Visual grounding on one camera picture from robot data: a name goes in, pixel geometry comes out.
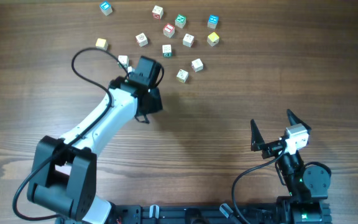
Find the wooden block green C side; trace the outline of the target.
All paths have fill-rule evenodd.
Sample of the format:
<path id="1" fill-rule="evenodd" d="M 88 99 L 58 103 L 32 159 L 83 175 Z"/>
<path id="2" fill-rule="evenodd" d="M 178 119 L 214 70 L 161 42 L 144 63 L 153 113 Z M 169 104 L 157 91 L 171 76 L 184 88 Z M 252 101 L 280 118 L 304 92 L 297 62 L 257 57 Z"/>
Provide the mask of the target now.
<path id="1" fill-rule="evenodd" d="M 163 57 L 171 57 L 172 56 L 172 46 L 169 44 L 162 45 L 162 53 L 163 53 Z"/>

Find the wooden block yellow side A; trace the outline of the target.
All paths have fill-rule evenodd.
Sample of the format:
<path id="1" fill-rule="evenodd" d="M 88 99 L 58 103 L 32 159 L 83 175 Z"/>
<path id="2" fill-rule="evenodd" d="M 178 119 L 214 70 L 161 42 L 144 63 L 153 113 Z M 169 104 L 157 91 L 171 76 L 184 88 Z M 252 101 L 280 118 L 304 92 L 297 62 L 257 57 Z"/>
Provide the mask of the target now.
<path id="1" fill-rule="evenodd" d="M 186 70 L 183 69 L 179 69 L 178 73 L 177 73 L 177 80 L 185 83 L 188 79 L 189 73 Z"/>

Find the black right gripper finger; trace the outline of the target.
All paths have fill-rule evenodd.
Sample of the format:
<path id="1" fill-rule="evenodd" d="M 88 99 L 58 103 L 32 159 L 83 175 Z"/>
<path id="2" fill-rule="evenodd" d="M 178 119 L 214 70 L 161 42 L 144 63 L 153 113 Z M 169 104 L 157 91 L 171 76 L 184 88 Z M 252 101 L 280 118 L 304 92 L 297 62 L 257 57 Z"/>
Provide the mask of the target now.
<path id="1" fill-rule="evenodd" d="M 254 119 L 250 121 L 250 127 L 251 127 L 251 144 L 252 145 L 261 145 L 265 144 L 265 141 L 256 125 L 256 122 Z"/>
<path id="2" fill-rule="evenodd" d="M 287 109 L 287 116 L 288 116 L 288 120 L 292 126 L 296 125 L 296 124 L 302 124 L 307 130 L 311 130 L 311 127 L 308 126 L 300 118 L 298 118 L 290 109 Z"/>

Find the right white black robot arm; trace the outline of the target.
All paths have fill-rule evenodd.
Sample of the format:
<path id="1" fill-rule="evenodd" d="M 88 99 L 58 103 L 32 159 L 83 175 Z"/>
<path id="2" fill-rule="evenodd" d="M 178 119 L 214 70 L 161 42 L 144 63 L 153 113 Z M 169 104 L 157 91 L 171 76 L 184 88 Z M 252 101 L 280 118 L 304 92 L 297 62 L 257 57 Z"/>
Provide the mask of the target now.
<path id="1" fill-rule="evenodd" d="M 287 110 L 289 127 L 277 141 L 266 143 L 254 120 L 251 126 L 251 150 L 261 151 L 262 158 L 275 159 L 280 182 L 288 189 L 288 196 L 280 196 L 275 203 L 261 203 L 243 210 L 256 223 L 331 223 L 328 198 L 331 169 L 320 162 L 305 163 L 300 150 L 309 143 L 311 127 Z"/>

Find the wooden block apple picture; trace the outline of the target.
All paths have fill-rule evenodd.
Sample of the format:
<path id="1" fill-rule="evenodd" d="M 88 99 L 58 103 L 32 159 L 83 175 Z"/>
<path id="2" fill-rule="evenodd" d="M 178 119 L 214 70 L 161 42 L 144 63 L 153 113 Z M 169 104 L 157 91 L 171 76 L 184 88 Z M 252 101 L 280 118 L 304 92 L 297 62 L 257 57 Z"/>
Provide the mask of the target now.
<path id="1" fill-rule="evenodd" d="M 191 62 L 191 67 L 194 70 L 194 72 L 199 72 L 203 69 L 203 63 L 200 58 L 194 60 Z"/>

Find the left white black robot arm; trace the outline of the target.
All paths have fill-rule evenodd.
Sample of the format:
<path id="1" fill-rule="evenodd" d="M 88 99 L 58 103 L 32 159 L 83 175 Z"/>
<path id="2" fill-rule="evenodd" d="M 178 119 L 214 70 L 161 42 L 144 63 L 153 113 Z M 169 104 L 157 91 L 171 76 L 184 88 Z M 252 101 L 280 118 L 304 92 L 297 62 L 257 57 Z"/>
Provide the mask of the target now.
<path id="1" fill-rule="evenodd" d="M 157 87 L 122 77 L 113 80 L 103 101 L 75 129 L 39 141 L 28 201 L 70 223 L 117 223 L 115 204 L 96 195 L 98 156 L 128 121 L 161 109 Z"/>

